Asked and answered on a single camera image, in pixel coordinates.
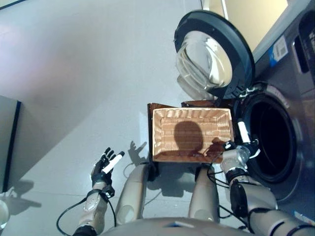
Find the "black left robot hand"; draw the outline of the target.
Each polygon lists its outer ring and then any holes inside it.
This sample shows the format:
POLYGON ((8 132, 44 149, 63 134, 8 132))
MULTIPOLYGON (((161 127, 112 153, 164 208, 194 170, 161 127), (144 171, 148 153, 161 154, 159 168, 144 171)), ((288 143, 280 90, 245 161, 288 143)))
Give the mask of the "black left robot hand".
POLYGON ((114 167, 125 155, 124 151, 114 153, 114 150, 108 147, 100 156, 100 159, 94 164, 91 172, 91 180, 93 188, 97 184, 111 185, 111 174, 114 167))

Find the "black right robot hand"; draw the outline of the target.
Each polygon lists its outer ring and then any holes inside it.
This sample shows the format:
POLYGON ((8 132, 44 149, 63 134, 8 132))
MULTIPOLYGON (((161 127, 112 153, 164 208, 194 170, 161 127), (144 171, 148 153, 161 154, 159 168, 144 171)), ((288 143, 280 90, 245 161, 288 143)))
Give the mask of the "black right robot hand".
POLYGON ((252 140, 250 138, 250 135, 247 131, 246 125, 242 119, 239 119, 237 121, 237 125, 239 128, 239 132, 240 132, 240 136, 241 136, 243 144, 247 144, 247 145, 249 145, 249 148, 251 148, 251 150, 250 150, 251 154, 250 154, 249 159, 257 157, 260 154, 260 149, 258 146, 258 144, 259 144, 258 139, 252 140))

